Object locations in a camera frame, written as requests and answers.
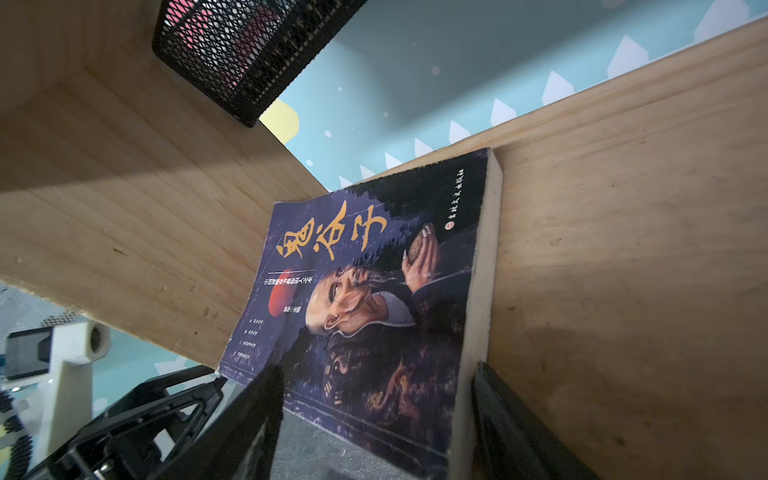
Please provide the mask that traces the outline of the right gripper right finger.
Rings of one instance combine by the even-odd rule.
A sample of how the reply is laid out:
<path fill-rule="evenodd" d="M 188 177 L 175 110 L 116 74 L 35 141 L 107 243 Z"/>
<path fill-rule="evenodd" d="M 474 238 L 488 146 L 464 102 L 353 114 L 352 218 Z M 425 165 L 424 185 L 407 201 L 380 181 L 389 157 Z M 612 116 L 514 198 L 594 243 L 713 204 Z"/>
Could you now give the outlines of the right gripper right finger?
<path fill-rule="evenodd" d="M 478 446 L 490 479 L 595 479 L 487 363 L 471 383 Z"/>

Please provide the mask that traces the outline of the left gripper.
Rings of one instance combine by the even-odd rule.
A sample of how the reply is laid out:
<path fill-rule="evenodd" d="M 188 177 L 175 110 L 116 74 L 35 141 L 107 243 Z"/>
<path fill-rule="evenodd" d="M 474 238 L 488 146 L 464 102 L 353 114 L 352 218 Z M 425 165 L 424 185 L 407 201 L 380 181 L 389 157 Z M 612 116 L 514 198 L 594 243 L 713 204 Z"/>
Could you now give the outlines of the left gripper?
<path fill-rule="evenodd" d="M 26 479 L 155 479 L 185 453 L 224 398 L 206 366 L 149 379 L 34 465 Z"/>

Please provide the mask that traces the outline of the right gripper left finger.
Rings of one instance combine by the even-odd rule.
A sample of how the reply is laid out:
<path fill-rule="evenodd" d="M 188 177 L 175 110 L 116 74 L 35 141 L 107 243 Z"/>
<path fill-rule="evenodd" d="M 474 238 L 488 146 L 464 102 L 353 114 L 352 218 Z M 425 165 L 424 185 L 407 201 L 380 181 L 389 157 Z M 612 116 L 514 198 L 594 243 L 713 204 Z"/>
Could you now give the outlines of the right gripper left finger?
<path fill-rule="evenodd" d="M 283 419 L 282 369 L 266 367 L 158 479 L 268 479 Z"/>

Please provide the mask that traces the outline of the purple old man book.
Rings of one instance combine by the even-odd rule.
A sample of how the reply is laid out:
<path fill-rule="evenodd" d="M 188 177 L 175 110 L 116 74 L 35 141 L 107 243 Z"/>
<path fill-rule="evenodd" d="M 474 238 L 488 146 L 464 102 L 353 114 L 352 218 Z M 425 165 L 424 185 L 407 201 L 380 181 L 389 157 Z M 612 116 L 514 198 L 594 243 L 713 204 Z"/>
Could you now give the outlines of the purple old man book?
<path fill-rule="evenodd" d="M 273 207 L 218 371 L 282 368 L 292 414 L 424 479 L 467 479 L 503 172 L 480 149 Z"/>

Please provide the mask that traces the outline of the wooden two-tier bookshelf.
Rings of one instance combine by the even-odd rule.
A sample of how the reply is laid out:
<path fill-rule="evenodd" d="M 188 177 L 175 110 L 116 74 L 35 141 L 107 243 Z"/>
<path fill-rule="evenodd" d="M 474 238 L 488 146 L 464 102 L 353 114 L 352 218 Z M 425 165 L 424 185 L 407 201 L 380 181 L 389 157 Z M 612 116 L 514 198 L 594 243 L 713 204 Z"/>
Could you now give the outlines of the wooden two-tier bookshelf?
<path fill-rule="evenodd" d="M 1 5 L 1 278 L 215 366 L 322 185 L 152 52 L 153 1 Z M 767 475 L 767 23 L 422 158 L 501 164 L 489 361 L 598 475 Z"/>

